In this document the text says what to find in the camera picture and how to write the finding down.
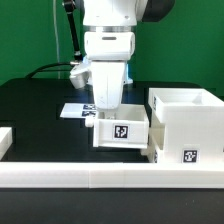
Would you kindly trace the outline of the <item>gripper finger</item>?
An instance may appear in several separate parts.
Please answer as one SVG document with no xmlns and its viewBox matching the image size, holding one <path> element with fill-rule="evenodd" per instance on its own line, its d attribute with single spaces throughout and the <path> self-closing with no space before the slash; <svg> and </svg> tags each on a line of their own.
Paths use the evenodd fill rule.
<svg viewBox="0 0 224 224">
<path fill-rule="evenodd" d="M 115 118 L 115 111 L 114 110 L 107 110 L 105 113 L 106 119 L 114 119 Z"/>
</svg>

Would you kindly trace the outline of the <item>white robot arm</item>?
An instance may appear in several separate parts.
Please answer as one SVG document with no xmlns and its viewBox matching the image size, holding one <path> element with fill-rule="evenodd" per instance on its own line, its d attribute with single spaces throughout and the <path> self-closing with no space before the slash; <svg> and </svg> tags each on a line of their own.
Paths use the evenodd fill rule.
<svg viewBox="0 0 224 224">
<path fill-rule="evenodd" d="M 75 0 L 84 13 L 84 49 L 94 103 L 106 118 L 121 104 L 127 62 L 135 51 L 138 22 L 159 22 L 175 0 Z"/>
</svg>

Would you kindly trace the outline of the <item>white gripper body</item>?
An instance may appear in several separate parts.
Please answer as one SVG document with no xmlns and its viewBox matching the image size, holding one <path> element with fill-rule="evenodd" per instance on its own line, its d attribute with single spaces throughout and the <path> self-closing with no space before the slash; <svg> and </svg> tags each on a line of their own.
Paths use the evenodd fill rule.
<svg viewBox="0 0 224 224">
<path fill-rule="evenodd" d="M 126 63 L 123 61 L 93 61 L 91 74 L 94 103 L 98 110 L 116 110 L 123 92 Z"/>
</svg>

